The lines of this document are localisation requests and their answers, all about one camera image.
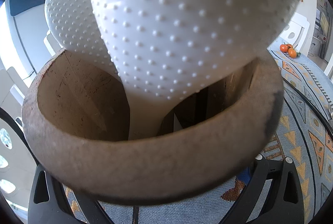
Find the patterned blue woven table mat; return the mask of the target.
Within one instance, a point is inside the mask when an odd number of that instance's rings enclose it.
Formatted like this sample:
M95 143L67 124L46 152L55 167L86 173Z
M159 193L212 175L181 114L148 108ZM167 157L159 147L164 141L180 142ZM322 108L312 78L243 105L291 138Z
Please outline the patterned blue woven table mat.
M192 198L154 206L100 202L114 223L224 223L253 174L269 170L246 223L332 223L332 83L309 58L272 51L283 80L282 107L269 138L238 174Z

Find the white refrigerator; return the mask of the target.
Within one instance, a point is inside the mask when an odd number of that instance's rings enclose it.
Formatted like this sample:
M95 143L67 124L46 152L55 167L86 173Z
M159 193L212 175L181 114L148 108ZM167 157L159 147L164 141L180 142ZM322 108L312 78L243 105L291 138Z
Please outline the white refrigerator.
M46 42L48 25L44 5L38 5L16 16L10 14L9 0L5 2L10 35L27 75L37 74L55 54Z

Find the white chair far left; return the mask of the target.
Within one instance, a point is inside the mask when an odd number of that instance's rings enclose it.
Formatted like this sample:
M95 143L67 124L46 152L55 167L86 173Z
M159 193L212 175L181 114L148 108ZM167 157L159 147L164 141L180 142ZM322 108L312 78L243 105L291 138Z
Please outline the white chair far left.
M63 48L62 45L60 45L58 41L54 38L50 30L47 31L43 43L51 56L54 56L60 49Z

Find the white chair far right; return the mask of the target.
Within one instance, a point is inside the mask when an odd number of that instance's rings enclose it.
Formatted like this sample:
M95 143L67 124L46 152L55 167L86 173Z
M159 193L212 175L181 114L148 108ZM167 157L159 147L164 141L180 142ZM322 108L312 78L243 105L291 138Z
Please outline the white chair far right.
M297 52L300 52L300 49L307 37L309 27L310 23L307 18L296 12L284 30L272 42L268 49L278 51L280 45L291 44Z

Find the bamboo utensil holder cup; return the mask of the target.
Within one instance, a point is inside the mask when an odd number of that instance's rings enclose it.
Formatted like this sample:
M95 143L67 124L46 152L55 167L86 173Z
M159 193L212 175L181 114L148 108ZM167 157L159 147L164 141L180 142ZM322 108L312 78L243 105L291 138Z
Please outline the bamboo utensil holder cup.
M25 96L24 134L41 165L73 190L114 204L171 203L236 175L277 124L283 81L269 52L210 90L222 97L222 112L175 133L131 141L121 82L62 50Z

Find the white dotted rice paddle large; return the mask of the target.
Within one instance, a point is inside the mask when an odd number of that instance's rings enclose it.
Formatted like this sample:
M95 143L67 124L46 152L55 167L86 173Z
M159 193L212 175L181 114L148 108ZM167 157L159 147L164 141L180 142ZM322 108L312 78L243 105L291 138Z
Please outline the white dotted rice paddle large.
M129 138L153 137L191 94L251 62L300 0L91 0L125 89Z

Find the white dotted rice paddle small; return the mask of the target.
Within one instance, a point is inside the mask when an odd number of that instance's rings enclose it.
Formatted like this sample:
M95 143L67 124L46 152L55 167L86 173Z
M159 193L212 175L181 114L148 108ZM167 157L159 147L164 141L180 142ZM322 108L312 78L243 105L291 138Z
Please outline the white dotted rice paddle small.
M120 79L101 38L91 0L45 0L45 18L64 49Z

